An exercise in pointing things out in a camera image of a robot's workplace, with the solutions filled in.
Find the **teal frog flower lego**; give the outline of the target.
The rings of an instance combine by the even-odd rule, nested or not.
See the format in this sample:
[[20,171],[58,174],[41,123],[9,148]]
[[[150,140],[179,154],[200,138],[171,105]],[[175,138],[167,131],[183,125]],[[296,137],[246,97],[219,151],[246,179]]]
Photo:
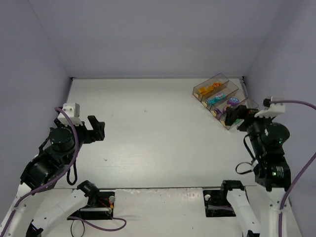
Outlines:
[[225,97],[225,94],[224,93],[219,93],[215,96],[215,98],[217,98],[217,100],[221,100]]

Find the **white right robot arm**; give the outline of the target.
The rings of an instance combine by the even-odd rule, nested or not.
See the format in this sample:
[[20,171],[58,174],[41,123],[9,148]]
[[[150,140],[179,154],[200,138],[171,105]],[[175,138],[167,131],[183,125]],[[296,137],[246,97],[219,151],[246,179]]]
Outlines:
[[229,203],[236,215],[244,237],[277,237],[287,235],[286,223],[279,220],[284,216],[282,209],[290,190],[291,171],[282,148],[290,137],[289,130],[273,119],[280,112],[268,108],[265,111],[250,109],[245,105],[227,108],[225,125],[232,125],[237,119],[243,122],[238,130],[246,132],[253,151],[251,170],[263,202],[258,220],[250,206],[246,190],[241,181],[224,180],[221,198]]

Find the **purple rounded lego brick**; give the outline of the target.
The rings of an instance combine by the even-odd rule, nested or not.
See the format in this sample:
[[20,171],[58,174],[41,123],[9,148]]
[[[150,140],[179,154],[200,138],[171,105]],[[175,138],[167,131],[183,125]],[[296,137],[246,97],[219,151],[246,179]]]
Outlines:
[[231,97],[227,101],[227,104],[231,104],[232,106],[237,105],[239,103],[240,103],[240,100],[238,98],[235,98],[235,97]]

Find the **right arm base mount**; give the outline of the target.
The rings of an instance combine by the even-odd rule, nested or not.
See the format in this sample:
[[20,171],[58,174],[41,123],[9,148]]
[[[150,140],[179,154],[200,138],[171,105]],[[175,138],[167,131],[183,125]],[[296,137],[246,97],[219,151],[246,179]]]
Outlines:
[[203,190],[207,218],[236,216],[231,204],[227,201],[228,191],[233,189],[245,191],[244,185],[238,180],[224,180],[219,188]]

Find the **purple hollow lego brick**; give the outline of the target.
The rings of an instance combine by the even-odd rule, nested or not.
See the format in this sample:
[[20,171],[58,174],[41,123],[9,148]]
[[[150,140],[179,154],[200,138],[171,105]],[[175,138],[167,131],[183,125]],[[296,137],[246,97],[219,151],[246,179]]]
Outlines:
[[224,109],[224,111],[226,111],[227,110],[227,108],[229,108],[229,107],[231,107],[232,105],[231,104],[227,104],[223,109]]

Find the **yellow curved lego brick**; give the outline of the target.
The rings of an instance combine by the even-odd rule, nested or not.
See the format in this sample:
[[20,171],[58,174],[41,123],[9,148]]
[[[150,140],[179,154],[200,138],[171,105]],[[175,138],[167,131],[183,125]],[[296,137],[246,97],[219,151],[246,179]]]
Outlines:
[[198,91],[199,91],[199,93],[203,93],[203,92],[206,91],[206,88],[205,87],[201,87],[201,88],[198,89]]

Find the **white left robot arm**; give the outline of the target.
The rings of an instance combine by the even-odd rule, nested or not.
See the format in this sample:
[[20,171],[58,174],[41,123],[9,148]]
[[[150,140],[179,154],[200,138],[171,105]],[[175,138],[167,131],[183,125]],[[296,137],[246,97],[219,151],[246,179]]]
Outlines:
[[77,156],[83,144],[91,144],[105,139],[105,126],[95,116],[87,117],[92,129],[88,130],[83,121],[75,122],[68,116],[63,123],[55,119],[55,128],[50,128],[49,136],[39,147],[39,154],[25,167],[18,190],[25,189],[22,195],[12,204],[9,216],[3,225],[1,236],[9,234],[9,226],[17,217],[20,203],[31,200],[37,193],[46,192],[54,188],[59,179],[69,173],[76,163]]

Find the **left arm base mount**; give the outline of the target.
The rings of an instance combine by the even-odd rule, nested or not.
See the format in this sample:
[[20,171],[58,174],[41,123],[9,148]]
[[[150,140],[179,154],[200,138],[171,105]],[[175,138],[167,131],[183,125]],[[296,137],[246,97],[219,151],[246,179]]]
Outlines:
[[79,184],[77,190],[83,191],[88,201],[84,207],[76,210],[70,217],[84,220],[111,220],[113,218],[115,200],[111,199],[115,198],[114,191],[102,191],[88,180]]

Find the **purple butterfly lego brick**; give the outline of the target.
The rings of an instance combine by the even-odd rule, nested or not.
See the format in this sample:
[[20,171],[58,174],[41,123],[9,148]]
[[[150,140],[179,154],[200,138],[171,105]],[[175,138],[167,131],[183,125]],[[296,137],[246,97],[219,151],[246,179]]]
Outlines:
[[222,115],[222,112],[221,112],[221,111],[215,111],[214,113],[215,113],[215,116],[216,116],[216,117]]

